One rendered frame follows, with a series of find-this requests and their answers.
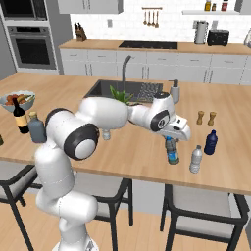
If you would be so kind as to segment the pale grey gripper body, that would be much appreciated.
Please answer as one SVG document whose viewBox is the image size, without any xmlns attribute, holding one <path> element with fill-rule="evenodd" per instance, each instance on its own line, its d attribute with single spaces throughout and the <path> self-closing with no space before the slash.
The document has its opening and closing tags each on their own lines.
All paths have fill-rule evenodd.
<svg viewBox="0 0 251 251">
<path fill-rule="evenodd" d="M 165 126 L 162 130 L 164 136 L 176 138 L 181 141 L 188 141 L 191 136 L 189 125 L 185 125 L 184 128 L 179 128 L 174 125 Z"/>
</svg>

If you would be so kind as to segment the plastic bottle with blue label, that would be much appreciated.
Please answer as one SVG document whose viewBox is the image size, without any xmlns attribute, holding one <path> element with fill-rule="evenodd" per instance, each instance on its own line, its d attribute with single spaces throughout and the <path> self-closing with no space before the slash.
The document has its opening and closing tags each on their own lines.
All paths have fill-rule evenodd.
<svg viewBox="0 0 251 251">
<path fill-rule="evenodd" d="M 169 164 L 176 165 L 179 162 L 178 153 L 176 149 L 176 141 L 173 138 L 167 136 L 165 146 L 167 150 Z"/>
</svg>

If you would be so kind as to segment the clear plastic bottle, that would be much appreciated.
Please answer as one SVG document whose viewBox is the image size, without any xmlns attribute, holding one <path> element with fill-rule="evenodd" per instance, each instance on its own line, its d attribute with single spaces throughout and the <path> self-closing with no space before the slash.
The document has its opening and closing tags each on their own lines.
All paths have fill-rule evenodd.
<svg viewBox="0 0 251 251">
<path fill-rule="evenodd" d="M 200 145 L 197 145 L 192 152 L 191 162 L 189 169 L 192 173 L 197 174 L 200 170 L 200 163 L 202 160 L 202 149 Z"/>
</svg>

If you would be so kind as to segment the dark blue bottle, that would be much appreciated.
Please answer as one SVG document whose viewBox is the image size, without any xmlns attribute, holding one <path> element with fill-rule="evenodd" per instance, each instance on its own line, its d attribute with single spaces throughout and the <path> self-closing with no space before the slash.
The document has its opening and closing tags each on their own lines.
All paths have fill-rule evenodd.
<svg viewBox="0 0 251 251">
<path fill-rule="evenodd" d="M 216 131 L 213 129 L 206 138 L 206 144 L 204 147 L 204 153 L 207 155 L 213 155 L 218 142 Z"/>
</svg>

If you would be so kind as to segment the grey soap dispenser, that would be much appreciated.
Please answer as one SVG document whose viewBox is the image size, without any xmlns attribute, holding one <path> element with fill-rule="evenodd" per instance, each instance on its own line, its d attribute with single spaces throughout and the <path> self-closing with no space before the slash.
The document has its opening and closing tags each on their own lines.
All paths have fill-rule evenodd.
<svg viewBox="0 0 251 251">
<path fill-rule="evenodd" d="M 178 80 L 175 79 L 173 85 L 171 86 L 170 93 L 173 97 L 173 101 L 176 104 L 179 101 L 180 86 L 178 85 Z"/>
</svg>

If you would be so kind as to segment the white base cupboards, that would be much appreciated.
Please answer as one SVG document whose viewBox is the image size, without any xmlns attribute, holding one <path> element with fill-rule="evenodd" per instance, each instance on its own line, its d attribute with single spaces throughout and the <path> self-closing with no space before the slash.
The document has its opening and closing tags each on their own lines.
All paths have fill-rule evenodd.
<svg viewBox="0 0 251 251">
<path fill-rule="evenodd" d="M 65 75 L 251 85 L 251 56 L 61 49 Z"/>
</svg>

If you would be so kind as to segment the grey tap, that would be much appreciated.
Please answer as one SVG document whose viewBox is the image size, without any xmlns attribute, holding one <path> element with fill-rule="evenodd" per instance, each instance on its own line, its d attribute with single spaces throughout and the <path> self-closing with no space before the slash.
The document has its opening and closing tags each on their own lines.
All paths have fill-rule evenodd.
<svg viewBox="0 0 251 251">
<path fill-rule="evenodd" d="M 124 62 L 123 62 L 123 68 L 122 68 L 122 84 L 123 84 L 123 90 L 126 90 L 126 66 L 128 61 L 131 59 L 131 56 L 128 55 Z"/>
</svg>

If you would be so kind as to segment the dark sink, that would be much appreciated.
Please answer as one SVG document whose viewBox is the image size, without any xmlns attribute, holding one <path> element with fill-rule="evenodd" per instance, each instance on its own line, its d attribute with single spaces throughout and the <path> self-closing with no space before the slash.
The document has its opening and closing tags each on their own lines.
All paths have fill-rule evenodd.
<svg viewBox="0 0 251 251">
<path fill-rule="evenodd" d="M 157 92 L 163 90 L 162 83 L 154 82 L 136 82 L 136 81 L 126 81 L 121 80 L 107 80 L 99 79 L 87 92 L 85 98 L 87 97 L 107 97 L 113 98 L 113 94 L 110 90 L 113 87 L 116 91 L 125 91 L 125 97 L 128 98 L 130 95 L 130 102 L 142 102 L 142 103 L 152 103 L 153 97 Z"/>
</svg>

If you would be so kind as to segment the black toaster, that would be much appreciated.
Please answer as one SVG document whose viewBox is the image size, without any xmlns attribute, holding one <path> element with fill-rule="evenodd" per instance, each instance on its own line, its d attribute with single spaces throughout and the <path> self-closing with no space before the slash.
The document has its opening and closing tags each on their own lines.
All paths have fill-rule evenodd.
<svg viewBox="0 0 251 251">
<path fill-rule="evenodd" d="M 227 46 L 229 38 L 229 32 L 227 30 L 210 30 L 207 38 L 209 46 L 223 45 Z"/>
</svg>

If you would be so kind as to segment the wooden knife block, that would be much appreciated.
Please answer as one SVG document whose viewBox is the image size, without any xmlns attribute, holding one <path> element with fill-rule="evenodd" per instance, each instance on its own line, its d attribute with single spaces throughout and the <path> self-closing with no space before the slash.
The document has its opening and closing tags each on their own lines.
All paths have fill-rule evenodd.
<svg viewBox="0 0 251 251">
<path fill-rule="evenodd" d="M 75 24 L 75 35 L 77 41 L 85 41 L 87 39 L 83 28 L 81 27 L 80 23 Z"/>
</svg>

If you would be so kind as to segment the grey glass bottle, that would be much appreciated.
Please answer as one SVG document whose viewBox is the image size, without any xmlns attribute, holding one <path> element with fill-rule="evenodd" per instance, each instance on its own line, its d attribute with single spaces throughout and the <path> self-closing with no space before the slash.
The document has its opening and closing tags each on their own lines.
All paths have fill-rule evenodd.
<svg viewBox="0 0 251 251">
<path fill-rule="evenodd" d="M 28 122 L 28 129 L 31 139 L 34 143 L 45 143 L 47 140 L 45 127 L 43 121 L 37 117 L 36 112 L 29 113 L 30 121 Z"/>
</svg>

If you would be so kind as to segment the bowl of fruit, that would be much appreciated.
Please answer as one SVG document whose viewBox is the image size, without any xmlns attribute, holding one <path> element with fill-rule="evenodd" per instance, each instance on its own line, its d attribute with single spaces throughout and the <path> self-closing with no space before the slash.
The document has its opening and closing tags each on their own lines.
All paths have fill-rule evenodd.
<svg viewBox="0 0 251 251">
<path fill-rule="evenodd" d="M 0 97 L 0 105 L 7 111 L 13 112 L 15 109 L 15 105 L 13 103 L 14 98 L 17 98 L 19 106 L 27 111 L 34 103 L 35 94 L 32 91 L 27 90 L 14 91 Z"/>
</svg>

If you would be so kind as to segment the steel microwave oven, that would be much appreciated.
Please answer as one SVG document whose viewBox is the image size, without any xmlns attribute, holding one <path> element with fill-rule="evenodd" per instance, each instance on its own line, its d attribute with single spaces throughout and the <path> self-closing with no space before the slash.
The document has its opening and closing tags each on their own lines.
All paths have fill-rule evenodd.
<svg viewBox="0 0 251 251">
<path fill-rule="evenodd" d="M 0 0 L 0 7 L 7 19 L 47 20 L 44 0 Z"/>
</svg>

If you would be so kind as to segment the white wall shelf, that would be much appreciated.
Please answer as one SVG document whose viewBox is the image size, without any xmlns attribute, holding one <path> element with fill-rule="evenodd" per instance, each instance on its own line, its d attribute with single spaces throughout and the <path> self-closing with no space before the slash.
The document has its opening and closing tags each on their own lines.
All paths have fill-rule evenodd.
<svg viewBox="0 0 251 251">
<path fill-rule="evenodd" d="M 229 11 L 183 10 L 181 12 L 183 15 L 240 15 L 239 12 L 233 10 Z"/>
</svg>

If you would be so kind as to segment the white wall cupboards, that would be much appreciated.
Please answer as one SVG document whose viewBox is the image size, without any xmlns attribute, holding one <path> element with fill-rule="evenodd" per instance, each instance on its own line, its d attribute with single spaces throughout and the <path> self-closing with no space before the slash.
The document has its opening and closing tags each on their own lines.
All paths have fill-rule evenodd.
<svg viewBox="0 0 251 251">
<path fill-rule="evenodd" d="M 58 0 L 61 14 L 120 14 L 124 0 Z"/>
</svg>

